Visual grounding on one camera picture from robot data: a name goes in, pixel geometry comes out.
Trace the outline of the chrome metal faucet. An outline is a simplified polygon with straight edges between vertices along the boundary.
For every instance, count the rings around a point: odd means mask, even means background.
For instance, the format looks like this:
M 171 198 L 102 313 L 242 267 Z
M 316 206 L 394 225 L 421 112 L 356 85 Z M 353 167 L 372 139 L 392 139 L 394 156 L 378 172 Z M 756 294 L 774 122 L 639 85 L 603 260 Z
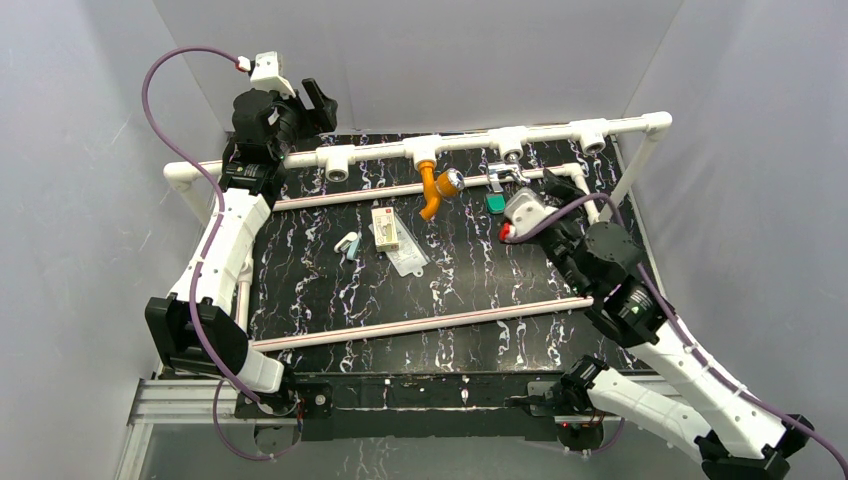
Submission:
M 504 191 L 502 182 L 509 180 L 521 186 L 528 186 L 531 179 L 524 173 L 522 167 L 517 163 L 498 162 L 487 166 L 487 180 L 493 193 L 500 194 Z

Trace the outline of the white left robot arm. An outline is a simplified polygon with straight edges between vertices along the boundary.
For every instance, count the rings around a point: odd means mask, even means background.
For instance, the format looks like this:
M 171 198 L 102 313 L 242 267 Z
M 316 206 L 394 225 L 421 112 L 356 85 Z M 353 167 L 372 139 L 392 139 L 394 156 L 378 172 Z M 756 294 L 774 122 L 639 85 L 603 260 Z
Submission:
M 152 297 L 145 320 L 163 364 L 174 370 L 223 376 L 244 394 L 260 394 L 275 416 L 294 411 L 297 387 L 285 367 L 250 346 L 232 319 L 233 296 L 255 237 L 269 219 L 286 178 L 284 159 L 299 140 L 337 127 L 336 100 L 312 78 L 299 95 L 251 89 L 233 102 L 234 134 L 222 171 L 212 177 L 216 202 L 194 256 L 165 297 Z

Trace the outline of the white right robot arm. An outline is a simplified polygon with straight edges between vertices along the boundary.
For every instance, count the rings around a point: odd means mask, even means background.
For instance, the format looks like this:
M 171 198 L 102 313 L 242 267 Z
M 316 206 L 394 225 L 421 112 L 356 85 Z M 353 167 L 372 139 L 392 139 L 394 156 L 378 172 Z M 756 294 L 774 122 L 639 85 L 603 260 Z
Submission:
M 680 449 L 711 479 L 782 479 L 814 433 L 801 415 L 768 410 L 696 342 L 644 268 L 645 253 L 619 216 L 591 221 L 597 194 L 550 171 L 541 192 L 507 202 L 499 238 L 538 244 L 579 294 L 605 337 L 647 363 L 678 393 L 671 399 L 584 357 L 546 395 L 549 408 L 593 409 L 634 422 Z

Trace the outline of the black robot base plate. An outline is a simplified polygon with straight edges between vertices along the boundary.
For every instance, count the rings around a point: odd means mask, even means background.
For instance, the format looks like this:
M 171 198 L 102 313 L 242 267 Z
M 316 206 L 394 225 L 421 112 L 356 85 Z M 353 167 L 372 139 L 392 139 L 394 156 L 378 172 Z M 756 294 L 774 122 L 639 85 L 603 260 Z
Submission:
M 617 419 L 552 372 L 313 373 L 295 385 L 309 441 L 518 437 L 593 450 Z

